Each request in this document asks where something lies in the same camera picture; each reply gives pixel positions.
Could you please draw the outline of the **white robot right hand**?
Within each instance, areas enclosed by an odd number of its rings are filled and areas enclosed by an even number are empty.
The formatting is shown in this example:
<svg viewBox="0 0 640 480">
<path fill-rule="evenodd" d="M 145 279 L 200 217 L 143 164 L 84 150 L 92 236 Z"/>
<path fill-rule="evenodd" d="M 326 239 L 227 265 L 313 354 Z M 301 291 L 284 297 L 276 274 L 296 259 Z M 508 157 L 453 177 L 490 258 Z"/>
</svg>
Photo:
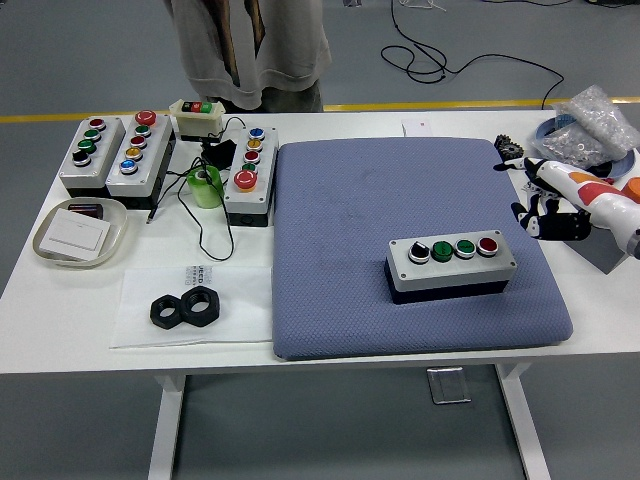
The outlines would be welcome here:
<svg viewBox="0 0 640 480">
<path fill-rule="evenodd" d="M 581 241 L 594 227 L 611 231 L 619 249 L 639 256 L 639 204 L 623 191 L 580 168 L 557 161 L 524 157 L 504 161 L 496 171 L 522 170 L 528 205 L 511 210 L 533 238 Z"/>
</svg>

